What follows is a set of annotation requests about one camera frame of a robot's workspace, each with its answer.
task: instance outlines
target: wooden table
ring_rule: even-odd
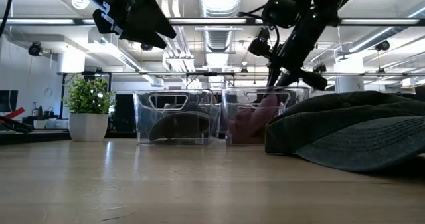
[[[362,175],[261,147],[0,146],[0,223],[425,223],[425,159]]]

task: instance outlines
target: clear plastic bin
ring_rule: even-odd
[[[209,90],[134,93],[138,144],[208,144],[220,109]]]
[[[266,124],[309,98],[309,88],[227,88],[222,91],[227,145],[264,145]]]

